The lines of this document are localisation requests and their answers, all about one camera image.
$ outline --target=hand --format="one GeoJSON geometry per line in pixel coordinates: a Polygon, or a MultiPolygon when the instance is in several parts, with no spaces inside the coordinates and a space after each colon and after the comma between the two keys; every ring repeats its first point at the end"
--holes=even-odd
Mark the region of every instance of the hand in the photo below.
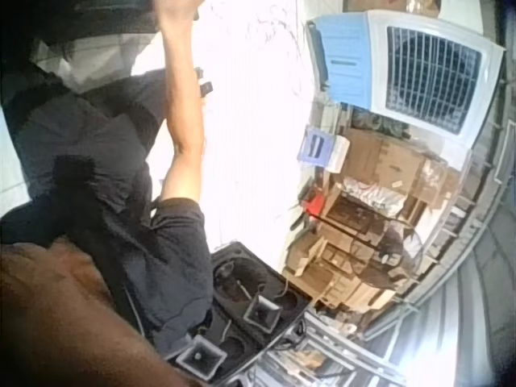
{"type": "Polygon", "coordinates": [[[2,245],[2,345],[31,378],[29,385],[187,386],[99,301],[91,291],[98,275],[78,252],[65,239],[48,250],[31,243],[2,245]]]}
{"type": "Polygon", "coordinates": [[[192,22],[203,0],[154,0],[158,19],[172,23],[192,22]]]}

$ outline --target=red object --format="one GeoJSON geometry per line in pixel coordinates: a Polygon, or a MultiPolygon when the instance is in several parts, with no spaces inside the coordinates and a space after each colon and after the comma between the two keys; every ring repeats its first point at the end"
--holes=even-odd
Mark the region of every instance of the red object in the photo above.
{"type": "Polygon", "coordinates": [[[310,215],[320,215],[324,207],[324,202],[326,201],[323,193],[320,191],[312,191],[311,195],[307,196],[310,196],[310,200],[301,201],[301,206],[305,212],[310,215]]]}

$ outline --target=black tray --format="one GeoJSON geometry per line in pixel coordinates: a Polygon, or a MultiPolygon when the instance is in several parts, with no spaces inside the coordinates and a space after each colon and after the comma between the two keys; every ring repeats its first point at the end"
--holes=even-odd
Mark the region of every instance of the black tray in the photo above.
{"type": "Polygon", "coordinates": [[[272,270],[266,263],[250,252],[240,242],[234,242],[217,251],[213,256],[214,297],[242,331],[248,333],[262,348],[269,347],[279,336],[302,316],[310,303],[310,298],[293,284],[288,284],[285,295],[285,278],[272,270]],[[231,273],[222,273],[220,268],[233,260],[231,273]],[[247,293],[237,284],[237,280],[247,293]],[[243,316],[251,299],[257,293],[283,308],[276,327],[270,334],[259,327],[245,322],[243,316]]]}
{"type": "MultiPolygon", "coordinates": [[[[234,322],[232,322],[229,329],[227,329],[225,339],[221,342],[229,320],[230,318],[217,303],[214,302],[211,309],[206,314],[204,323],[198,327],[195,333],[208,339],[212,344],[227,353],[227,358],[209,380],[210,385],[222,385],[230,377],[233,377],[240,368],[251,363],[262,350],[262,347],[245,332],[240,330],[234,322]]],[[[175,364],[175,360],[176,358],[169,362],[178,367],[175,364]]]]}

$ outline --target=man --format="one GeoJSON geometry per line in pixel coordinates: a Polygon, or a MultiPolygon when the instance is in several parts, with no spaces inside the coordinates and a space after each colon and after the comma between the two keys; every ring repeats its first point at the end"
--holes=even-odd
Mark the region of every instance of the man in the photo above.
{"type": "Polygon", "coordinates": [[[202,322],[213,291],[191,52],[200,2],[155,1],[164,72],[77,96],[32,66],[2,71],[32,197],[1,222],[2,341],[48,383],[181,385],[160,358],[202,322]],[[145,158],[165,115],[174,157],[151,218],[145,158]]]}

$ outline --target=wire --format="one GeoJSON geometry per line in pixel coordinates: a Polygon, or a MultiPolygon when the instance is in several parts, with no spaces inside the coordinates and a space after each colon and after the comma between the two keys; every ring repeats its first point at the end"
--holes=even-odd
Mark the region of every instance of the wire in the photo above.
{"type": "Polygon", "coordinates": [[[229,320],[226,324],[226,327],[224,328],[223,335],[220,338],[220,343],[223,343],[226,340],[227,332],[229,331],[229,328],[231,326],[231,323],[233,323],[233,320],[229,320]]]}
{"type": "Polygon", "coordinates": [[[273,351],[275,352],[286,352],[286,351],[290,351],[290,350],[293,350],[295,349],[296,347],[299,346],[299,344],[301,344],[303,342],[303,340],[306,338],[306,320],[305,318],[301,318],[299,321],[298,321],[298,326],[301,328],[301,332],[300,333],[296,333],[297,335],[299,335],[299,340],[294,342],[290,339],[287,339],[287,344],[288,345],[285,345],[284,347],[282,347],[282,343],[279,343],[276,345],[276,347],[273,348],[273,351]]]}
{"type": "Polygon", "coordinates": [[[289,279],[285,278],[285,288],[281,293],[279,293],[274,299],[281,298],[287,294],[287,290],[289,289],[289,279]]]}
{"type": "Polygon", "coordinates": [[[245,293],[246,297],[252,300],[251,294],[249,294],[248,290],[245,289],[245,287],[240,283],[240,280],[236,280],[236,284],[242,289],[242,291],[245,293]]]}

